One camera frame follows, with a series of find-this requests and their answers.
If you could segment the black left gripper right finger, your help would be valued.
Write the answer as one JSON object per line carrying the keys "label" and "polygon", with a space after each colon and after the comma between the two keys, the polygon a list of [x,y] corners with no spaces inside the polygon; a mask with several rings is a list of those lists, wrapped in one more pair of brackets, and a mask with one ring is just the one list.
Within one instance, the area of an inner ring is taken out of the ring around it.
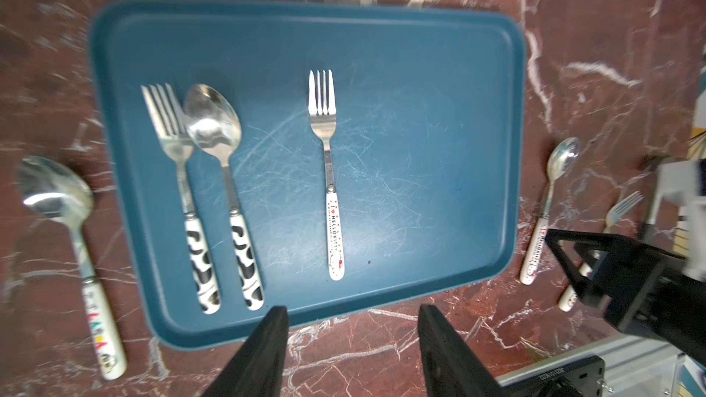
{"label": "black left gripper right finger", "polygon": [[420,306],[417,332],[428,396],[509,396],[436,306]]}

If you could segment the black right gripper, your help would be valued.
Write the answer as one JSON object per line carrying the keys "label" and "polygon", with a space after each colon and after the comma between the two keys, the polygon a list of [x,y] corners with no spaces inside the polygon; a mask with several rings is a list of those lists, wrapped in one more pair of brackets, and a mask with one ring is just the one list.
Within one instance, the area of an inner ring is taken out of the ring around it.
{"label": "black right gripper", "polygon": [[617,331],[705,362],[705,283],[683,273],[687,259],[614,233],[550,229],[545,243],[581,303],[610,299],[603,319]]}

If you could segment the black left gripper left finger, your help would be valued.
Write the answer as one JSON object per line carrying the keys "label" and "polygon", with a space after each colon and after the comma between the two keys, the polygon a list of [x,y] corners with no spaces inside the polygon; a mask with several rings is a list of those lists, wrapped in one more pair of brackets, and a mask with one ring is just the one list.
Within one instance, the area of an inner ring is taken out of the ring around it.
{"label": "black left gripper left finger", "polygon": [[280,396],[288,334],[287,309],[273,307],[202,396]]}

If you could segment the white handle fork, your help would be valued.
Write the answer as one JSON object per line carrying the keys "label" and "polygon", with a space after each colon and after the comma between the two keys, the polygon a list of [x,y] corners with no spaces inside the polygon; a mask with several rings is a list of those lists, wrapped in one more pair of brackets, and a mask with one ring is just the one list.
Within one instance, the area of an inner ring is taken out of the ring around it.
{"label": "white handle fork", "polygon": [[[643,199],[642,193],[634,191],[631,195],[623,198],[613,205],[607,212],[605,217],[605,228],[603,233],[608,233],[610,229],[632,208],[638,205]],[[577,302],[577,294],[571,285],[568,285],[561,298],[558,301],[558,307],[563,312],[569,312]]]}
{"label": "white handle fork", "polygon": [[340,208],[334,178],[330,141],[336,131],[336,95],[331,70],[310,71],[308,113],[314,134],[322,141],[325,162],[325,215],[327,215],[327,266],[331,279],[345,275]]}

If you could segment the cow pattern handle spoon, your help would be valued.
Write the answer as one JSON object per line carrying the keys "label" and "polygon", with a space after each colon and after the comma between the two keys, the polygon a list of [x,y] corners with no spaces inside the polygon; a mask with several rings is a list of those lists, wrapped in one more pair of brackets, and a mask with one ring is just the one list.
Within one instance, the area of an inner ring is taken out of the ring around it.
{"label": "cow pattern handle spoon", "polygon": [[242,140],[239,117],[221,93],[204,84],[196,84],[190,88],[183,112],[187,132],[193,143],[220,163],[229,203],[229,221],[242,294],[248,310],[257,311],[264,305],[263,286],[230,168],[230,157]]}

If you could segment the cow pattern handle fork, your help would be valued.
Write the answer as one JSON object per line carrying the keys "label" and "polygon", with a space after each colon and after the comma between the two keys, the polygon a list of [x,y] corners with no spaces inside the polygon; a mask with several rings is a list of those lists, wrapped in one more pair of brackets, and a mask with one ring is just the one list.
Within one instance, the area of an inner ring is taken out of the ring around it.
{"label": "cow pattern handle fork", "polygon": [[193,154],[195,144],[182,121],[183,112],[172,86],[148,85],[142,86],[141,90],[163,152],[175,162],[197,299],[204,314],[215,314],[221,308],[221,294],[187,173],[187,161]]}

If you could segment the colourful white handle spoon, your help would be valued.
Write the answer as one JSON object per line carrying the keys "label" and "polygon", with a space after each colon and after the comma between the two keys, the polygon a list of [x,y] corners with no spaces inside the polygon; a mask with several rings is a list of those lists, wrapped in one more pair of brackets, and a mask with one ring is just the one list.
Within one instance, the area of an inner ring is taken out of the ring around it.
{"label": "colourful white handle spoon", "polygon": [[100,374],[104,380],[116,380],[127,371],[128,360],[107,294],[97,277],[82,233],[84,222],[94,209],[93,193],[74,171],[38,155],[22,158],[17,181],[25,206],[63,224],[68,230]]}

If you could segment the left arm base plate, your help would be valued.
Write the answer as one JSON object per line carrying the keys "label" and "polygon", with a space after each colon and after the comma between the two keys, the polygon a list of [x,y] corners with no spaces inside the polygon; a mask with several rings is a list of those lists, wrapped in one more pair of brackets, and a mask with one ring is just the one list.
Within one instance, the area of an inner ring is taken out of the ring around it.
{"label": "left arm base plate", "polygon": [[603,358],[589,356],[498,382],[507,396],[601,396],[605,371]]}

